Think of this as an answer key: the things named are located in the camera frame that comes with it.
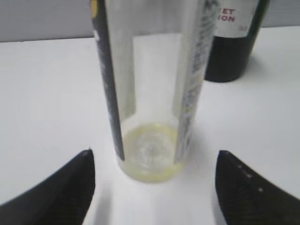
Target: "black label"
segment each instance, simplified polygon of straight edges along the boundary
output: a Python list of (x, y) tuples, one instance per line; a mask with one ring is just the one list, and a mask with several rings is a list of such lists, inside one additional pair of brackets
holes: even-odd
[(105, 0), (91, 0), (90, 6), (92, 22), (95, 30), (95, 38), (97, 40), (100, 68), (104, 83), (113, 141), (117, 155), (124, 161), (125, 156), (123, 150), (120, 117), (113, 75), (113, 61), (110, 48)]

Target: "white label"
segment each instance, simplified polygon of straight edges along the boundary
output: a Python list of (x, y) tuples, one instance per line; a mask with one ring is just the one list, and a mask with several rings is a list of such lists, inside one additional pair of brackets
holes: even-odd
[(197, 102), (215, 31), (218, 1), (206, 0), (204, 1), (204, 5), (202, 4), (198, 7), (202, 7), (202, 9), (200, 8), (197, 10), (199, 14), (196, 17), (194, 27), (190, 69), (185, 79), (180, 110), (179, 135), (177, 139), (175, 163), (181, 162), (189, 149)]
[(243, 38), (248, 35), (259, 0), (223, 0), (215, 36)]

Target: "clear glass bottle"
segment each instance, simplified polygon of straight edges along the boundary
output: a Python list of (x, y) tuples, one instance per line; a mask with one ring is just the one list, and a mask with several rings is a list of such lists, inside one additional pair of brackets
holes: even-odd
[(166, 180), (188, 151), (218, 2), (90, 4), (120, 166), (138, 180)]

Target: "black curved object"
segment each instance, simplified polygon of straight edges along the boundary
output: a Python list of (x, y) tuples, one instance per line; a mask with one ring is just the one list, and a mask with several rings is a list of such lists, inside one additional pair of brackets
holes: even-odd
[(300, 201), (220, 151), (216, 191), (228, 225), (300, 225)]
[(85, 150), (52, 176), (0, 206), (0, 225), (81, 225), (95, 190), (92, 150)]

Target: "bottle label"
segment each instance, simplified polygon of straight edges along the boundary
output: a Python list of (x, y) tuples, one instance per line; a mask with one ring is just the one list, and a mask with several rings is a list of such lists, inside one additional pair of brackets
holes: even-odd
[(218, 15), (217, 0), (200, 2), (197, 12), (201, 13), (196, 16), (195, 20), (189, 71), (182, 96), (175, 163), (181, 162), (189, 150), (192, 125), (215, 31), (215, 20)]
[(100, 68), (103, 78), (114, 146), (117, 155), (121, 160), (124, 161), (125, 155), (121, 136), (120, 116), (113, 74), (113, 61), (108, 35), (105, 1), (91, 0), (90, 9), (94, 27), (94, 36), (97, 42), (97, 50), (100, 58)]
[(259, 0), (223, 0), (215, 36), (244, 38), (248, 35)]

